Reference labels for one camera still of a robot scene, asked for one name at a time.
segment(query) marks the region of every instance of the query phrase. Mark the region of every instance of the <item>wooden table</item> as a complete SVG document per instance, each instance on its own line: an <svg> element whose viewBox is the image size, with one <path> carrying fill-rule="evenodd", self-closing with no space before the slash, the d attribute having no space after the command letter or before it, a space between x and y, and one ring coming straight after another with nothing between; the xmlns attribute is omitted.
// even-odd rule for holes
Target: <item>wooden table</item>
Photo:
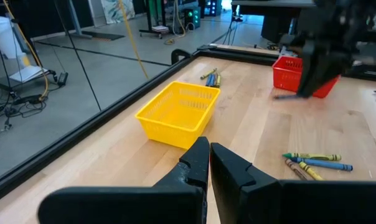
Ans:
<svg viewBox="0 0 376 224"><path fill-rule="evenodd" d="M341 154L354 170L314 169L327 180L376 180L376 82L341 78L325 99L273 101L271 67L201 57L142 97L0 200L0 223L37 223L40 201L62 187L151 186L185 152L145 136L134 114L168 83L204 84L222 75L217 108L203 135L279 179L297 179L284 152ZM209 180L208 223L219 223Z"/></svg>

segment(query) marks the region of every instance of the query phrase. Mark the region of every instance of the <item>concrete floor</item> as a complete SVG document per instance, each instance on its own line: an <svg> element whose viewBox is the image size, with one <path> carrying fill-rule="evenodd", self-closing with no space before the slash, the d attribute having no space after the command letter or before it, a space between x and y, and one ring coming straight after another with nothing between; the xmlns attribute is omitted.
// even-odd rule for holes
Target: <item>concrete floor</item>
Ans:
<svg viewBox="0 0 376 224"><path fill-rule="evenodd" d="M139 55L143 60L150 62L144 63L145 69L148 75L153 77L167 69L166 65L171 63L171 52L174 49L194 52L197 47L214 42L214 40L223 36L230 25L230 16L230 12L228 12L218 17L206 17L201 20L199 29L187 33L184 38L177 39L174 45L164 45L164 41L171 38L171 35L166 35L163 39L158 39L151 34L144 34L143 37L140 37L139 29L146 28L145 17L133 19L129 24L133 31ZM244 17L244 22L237 26L233 44L253 46L264 42L260 37L261 23L262 17ZM78 51L78 54L87 71L101 109L104 109L137 88L146 79L137 61L117 57L135 58L123 23L87 30L126 36L111 42L73 38L76 48L82 49ZM66 47L72 46L65 36L45 39L40 42ZM221 44L223 38L215 42ZM55 56L55 51L65 71L69 73L69 77L65 87L49 94L49 99L46 101L47 107L41 113L29 118L16 117L10 119L12 129L0 134L0 176L100 111L75 51L38 43L35 46L44 67L60 73L63 69ZM99 54L83 50L91 50L99 52ZM10 74L17 72L15 60L6 60L6 67ZM0 77L3 76L5 76L5 72L0 59ZM44 79L40 78L23 84L16 90L21 96L29 96L40 94L43 89ZM0 117L0 130L4 129L5 121L5 116Z"/></svg>

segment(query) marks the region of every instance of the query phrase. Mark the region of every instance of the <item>plastic basket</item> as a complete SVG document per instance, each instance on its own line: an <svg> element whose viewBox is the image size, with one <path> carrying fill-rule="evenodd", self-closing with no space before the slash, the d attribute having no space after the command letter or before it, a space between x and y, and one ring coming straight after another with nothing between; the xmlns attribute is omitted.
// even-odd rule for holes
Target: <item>plastic basket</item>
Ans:
<svg viewBox="0 0 376 224"><path fill-rule="evenodd" d="M296 92L299 88L303 62L301 58L280 57L273 65L274 87ZM329 81L318 89L313 96L324 98L339 78Z"/></svg>
<svg viewBox="0 0 376 224"><path fill-rule="evenodd" d="M172 82L136 114L149 139L189 149L215 109L220 89Z"/></svg>

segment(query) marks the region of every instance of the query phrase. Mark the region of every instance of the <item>yellow basket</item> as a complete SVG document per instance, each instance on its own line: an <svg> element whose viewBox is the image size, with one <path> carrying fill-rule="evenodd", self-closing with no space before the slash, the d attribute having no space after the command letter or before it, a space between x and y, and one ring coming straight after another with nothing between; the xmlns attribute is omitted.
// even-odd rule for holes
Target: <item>yellow basket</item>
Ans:
<svg viewBox="0 0 376 224"><path fill-rule="evenodd" d="M149 139L189 149L215 109L220 89L172 82L137 114Z"/></svg>

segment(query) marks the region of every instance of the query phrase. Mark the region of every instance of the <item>red basket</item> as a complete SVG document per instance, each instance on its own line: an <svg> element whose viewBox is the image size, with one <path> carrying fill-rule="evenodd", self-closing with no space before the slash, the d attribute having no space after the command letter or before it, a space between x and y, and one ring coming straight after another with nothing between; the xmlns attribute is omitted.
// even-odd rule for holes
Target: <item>red basket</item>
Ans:
<svg viewBox="0 0 376 224"><path fill-rule="evenodd" d="M299 88L303 62L301 58L280 57L273 64L274 87L296 92ZM318 89L313 96L324 98L331 91L339 78L336 77Z"/></svg>

